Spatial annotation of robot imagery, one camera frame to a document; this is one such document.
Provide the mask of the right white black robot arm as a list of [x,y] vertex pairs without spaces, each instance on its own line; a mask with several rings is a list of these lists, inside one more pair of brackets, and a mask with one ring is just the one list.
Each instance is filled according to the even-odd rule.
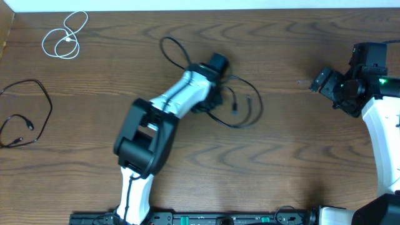
[[377,171],[377,198],[357,210],[318,206],[304,224],[399,224],[399,78],[388,76],[388,42],[355,44],[349,70],[323,68],[310,90],[365,122]]

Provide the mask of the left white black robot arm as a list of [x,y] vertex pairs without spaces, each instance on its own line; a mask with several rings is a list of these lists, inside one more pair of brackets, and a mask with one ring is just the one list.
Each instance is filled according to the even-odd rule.
[[162,95],[131,104],[113,149],[122,174],[116,224],[145,220],[153,179],[168,159],[180,120],[216,95],[228,66],[225,56],[214,53],[208,62],[189,64],[182,78]]

